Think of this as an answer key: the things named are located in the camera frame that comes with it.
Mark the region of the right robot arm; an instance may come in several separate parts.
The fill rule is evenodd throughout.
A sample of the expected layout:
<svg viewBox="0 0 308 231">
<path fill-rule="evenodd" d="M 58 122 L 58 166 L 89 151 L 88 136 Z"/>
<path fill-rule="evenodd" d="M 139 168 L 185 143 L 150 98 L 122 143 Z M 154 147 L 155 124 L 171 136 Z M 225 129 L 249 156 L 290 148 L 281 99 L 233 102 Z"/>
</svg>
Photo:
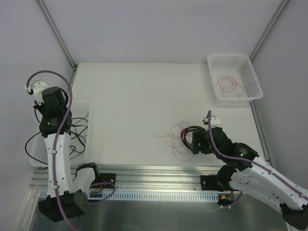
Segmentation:
<svg viewBox="0 0 308 231">
<path fill-rule="evenodd" d="M 201 177 L 206 189 L 241 191 L 269 205 L 298 230 L 308 228 L 308 191 L 269 165 L 248 145 L 232 142 L 222 128 L 198 128 L 192 133 L 194 154 L 214 154 L 224 162 L 213 177 Z"/>
</svg>

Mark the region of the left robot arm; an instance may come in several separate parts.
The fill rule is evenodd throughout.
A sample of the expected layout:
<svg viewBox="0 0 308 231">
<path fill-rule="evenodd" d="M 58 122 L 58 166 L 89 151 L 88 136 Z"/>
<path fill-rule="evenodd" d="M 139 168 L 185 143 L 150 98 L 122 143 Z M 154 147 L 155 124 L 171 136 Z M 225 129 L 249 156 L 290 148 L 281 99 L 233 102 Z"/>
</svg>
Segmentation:
<svg viewBox="0 0 308 231">
<path fill-rule="evenodd" d="M 71 101 L 60 87 L 47 87 L 36 94 L 35 108 L 42 115 L 39 130 L 48 155 L 48 187 L 39 211 L 53 222 L 84 215 L 89 206 L 87 192 L 97 187 L 101 175 L 95 163 L 82 164 L 73 177 L 70 163 Z"/>
</svg>

